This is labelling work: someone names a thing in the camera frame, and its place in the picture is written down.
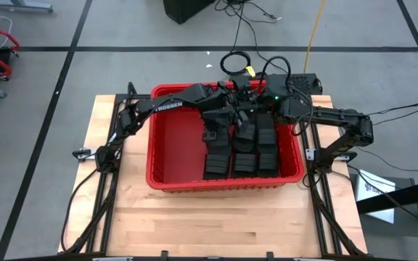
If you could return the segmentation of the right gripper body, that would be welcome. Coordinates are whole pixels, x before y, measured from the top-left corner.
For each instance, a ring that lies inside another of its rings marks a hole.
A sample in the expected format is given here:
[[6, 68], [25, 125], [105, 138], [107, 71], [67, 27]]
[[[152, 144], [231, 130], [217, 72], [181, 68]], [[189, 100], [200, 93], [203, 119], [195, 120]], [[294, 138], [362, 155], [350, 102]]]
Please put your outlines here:
[[230, 105], [237, 111], [258, 111], [266, 108], [258, 99], [257, 93], [246, 90], [233, 90]]

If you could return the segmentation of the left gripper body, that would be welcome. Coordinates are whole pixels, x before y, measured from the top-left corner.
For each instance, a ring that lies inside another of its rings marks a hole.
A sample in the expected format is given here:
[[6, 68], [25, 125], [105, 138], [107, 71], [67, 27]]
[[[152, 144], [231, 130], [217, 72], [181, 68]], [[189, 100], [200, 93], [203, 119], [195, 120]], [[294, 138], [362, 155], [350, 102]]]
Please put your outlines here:
[[206, 128], [229, 127], [234, 122], [234, 118], [235, 109], [232, 105], [202, 113], [202, 120]]

